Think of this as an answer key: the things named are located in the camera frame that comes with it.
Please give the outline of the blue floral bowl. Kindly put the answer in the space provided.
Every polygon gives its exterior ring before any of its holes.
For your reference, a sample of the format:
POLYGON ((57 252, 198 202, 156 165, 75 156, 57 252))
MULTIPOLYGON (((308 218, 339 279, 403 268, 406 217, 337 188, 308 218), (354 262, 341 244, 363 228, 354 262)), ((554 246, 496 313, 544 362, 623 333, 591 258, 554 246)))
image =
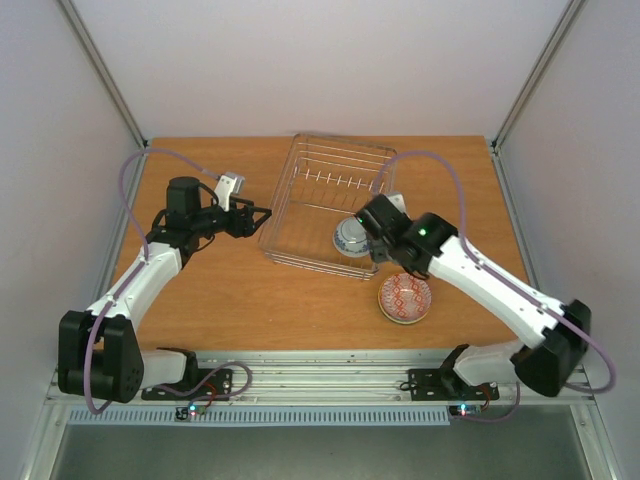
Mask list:
POLYGON ((342 220, 333 233, 335 249, 349 258, 362 258, 369 255, 369 244, 362 224, 355 217, 342 220))

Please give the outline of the red patterned bowl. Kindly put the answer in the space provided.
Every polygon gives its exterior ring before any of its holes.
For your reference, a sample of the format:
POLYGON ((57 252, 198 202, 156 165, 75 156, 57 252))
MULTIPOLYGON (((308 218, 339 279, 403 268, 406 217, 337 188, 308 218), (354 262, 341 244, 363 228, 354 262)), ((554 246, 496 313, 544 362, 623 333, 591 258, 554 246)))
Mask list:
POLYGON ((388 276, 380 285, 377 301, 382 305, 424 306, 430 309, 432 292, 426 281, 416 279, 407 273, 388 276))

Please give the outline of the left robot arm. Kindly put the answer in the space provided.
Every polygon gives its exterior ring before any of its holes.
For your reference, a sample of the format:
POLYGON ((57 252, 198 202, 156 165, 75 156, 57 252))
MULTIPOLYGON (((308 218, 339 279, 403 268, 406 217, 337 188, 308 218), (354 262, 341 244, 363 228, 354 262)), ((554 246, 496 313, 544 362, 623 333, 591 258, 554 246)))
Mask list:
POLYGON ((210 189, 195 177, 175 177, 166 207, 154 218, 140 252, 121 278, 83 311, 68 311, 58 330, 57 385, 94 401, 127 403, 147 388, 189 398, 202 387, 194 352, 168 347, 142 351, 136 331, 163 288, 216 235, 248 238, 270 217, 268 208, 240 198, 244 179, 228 172, 210 189))

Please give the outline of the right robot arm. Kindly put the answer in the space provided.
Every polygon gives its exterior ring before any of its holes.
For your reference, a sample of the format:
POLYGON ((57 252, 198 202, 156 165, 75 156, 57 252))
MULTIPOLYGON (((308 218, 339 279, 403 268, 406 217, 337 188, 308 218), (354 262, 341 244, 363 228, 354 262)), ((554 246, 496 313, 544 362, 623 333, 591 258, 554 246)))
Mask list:
POLYGON ((591 312, 567 304, 511 275, 465 243, 459 230, 434 213, 410 218, 401 195, 379 194, 355 215, 375 262, 390 261, 415 277, 435 277, 465 293, 501 320, 512 342, 456 347, 439 371, 450 398, 486 383, 519 382, 555 397, 588 348, 591 312))

